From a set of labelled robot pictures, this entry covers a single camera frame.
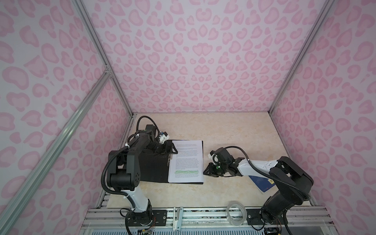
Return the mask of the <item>printed paper sheet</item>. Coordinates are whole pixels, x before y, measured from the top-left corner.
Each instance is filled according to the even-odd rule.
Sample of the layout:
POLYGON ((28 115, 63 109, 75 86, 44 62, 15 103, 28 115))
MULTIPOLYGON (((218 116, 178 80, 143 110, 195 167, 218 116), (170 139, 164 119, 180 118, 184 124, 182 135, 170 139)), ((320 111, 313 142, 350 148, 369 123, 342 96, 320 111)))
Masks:
POLYGON ((169 162, 168 182, 203 184, 203 141, 173 140, 177 154, 169 162))

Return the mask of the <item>white folder with black inside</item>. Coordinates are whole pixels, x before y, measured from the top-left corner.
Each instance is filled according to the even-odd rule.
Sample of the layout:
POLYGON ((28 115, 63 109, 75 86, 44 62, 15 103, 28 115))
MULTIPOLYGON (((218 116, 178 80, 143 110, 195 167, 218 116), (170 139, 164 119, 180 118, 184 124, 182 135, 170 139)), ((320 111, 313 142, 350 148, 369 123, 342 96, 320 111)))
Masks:
POLYGON ((145 149, 139 156, 141 180, 154 183, 169 183, 167 166, 169 154, 158 154, 153 146, 145 149))

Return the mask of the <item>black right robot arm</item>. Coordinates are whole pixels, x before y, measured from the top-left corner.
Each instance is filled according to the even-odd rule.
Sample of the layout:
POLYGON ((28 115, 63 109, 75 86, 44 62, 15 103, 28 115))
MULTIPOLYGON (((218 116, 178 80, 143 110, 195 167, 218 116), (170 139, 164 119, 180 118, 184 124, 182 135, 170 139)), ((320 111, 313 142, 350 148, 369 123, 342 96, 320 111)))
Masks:
POLYGON ((255 161, 246 158, 229 158, 214 155, 203 174, 211 177, 253 176, 272 180, 278 191, 269 197, 261 207, 256 219, 272 224, 287 210, 309 201, 309 192, 314 180, 290 158, 283 156, 278 160, 255 161))

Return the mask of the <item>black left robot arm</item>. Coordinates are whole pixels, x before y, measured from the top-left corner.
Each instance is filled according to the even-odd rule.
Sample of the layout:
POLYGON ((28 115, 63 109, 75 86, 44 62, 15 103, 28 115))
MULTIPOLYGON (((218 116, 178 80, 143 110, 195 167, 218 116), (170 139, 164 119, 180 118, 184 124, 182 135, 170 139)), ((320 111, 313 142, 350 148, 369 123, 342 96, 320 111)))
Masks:
POLYGON ((143 194, 140 182, 167 183, 169 159, 176 154, 178 150, 168 134, 152 124, 136 130, 123 148, 109 153, 101 185, 107 193, 122 195, 130 202, 126 223, 150 226, 156 222, 151 201, 143 194))

